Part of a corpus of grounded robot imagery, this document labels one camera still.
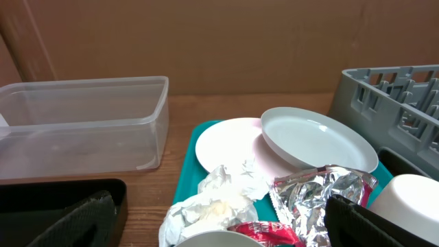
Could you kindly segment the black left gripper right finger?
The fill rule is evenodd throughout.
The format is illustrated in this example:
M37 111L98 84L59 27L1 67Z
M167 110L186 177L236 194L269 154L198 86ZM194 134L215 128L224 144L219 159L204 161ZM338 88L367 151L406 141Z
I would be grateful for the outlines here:
M327 200L324 225L332 247L436 247L337 194Z

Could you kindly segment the pink round plate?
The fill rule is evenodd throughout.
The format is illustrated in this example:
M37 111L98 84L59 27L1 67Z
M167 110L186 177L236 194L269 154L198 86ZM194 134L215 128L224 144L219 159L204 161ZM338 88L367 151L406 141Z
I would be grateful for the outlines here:
M195 155L207 172L220 165L240 165L244 161L259 167L270 179L300 171L268 146L262 135L261 120L253 117L213 124L198 137Z

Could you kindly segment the white plastic cup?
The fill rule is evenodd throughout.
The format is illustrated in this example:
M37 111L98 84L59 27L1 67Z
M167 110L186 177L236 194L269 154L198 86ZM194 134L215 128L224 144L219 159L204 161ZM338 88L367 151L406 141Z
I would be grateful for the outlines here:
M415 174L395 176L369 210L408 232L438 244L438 181Z

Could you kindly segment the silver foil wrapper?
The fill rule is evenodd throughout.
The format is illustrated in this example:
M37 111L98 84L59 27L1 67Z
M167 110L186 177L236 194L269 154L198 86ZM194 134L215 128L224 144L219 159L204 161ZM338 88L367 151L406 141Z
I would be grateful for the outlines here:
M291 226L306 246L330 246L324 225L327 200L340 195L365 207L377 185L367 172L326 165L276 178L269 195L279 222Z

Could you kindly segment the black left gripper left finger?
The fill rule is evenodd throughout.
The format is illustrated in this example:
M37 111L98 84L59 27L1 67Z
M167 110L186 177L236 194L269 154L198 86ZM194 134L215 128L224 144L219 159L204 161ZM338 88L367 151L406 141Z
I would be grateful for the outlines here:
M107 246L117 219L109 191L101 190L67 207L62 217L33 239L28 247Z

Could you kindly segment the grey round plate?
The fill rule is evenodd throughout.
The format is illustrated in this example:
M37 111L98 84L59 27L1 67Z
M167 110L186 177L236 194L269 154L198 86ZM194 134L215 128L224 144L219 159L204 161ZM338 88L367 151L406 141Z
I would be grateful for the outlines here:
M374 148L344 124L310 110L276 107L261 116L262 136L284 161L300 169L339 165L371 173Z

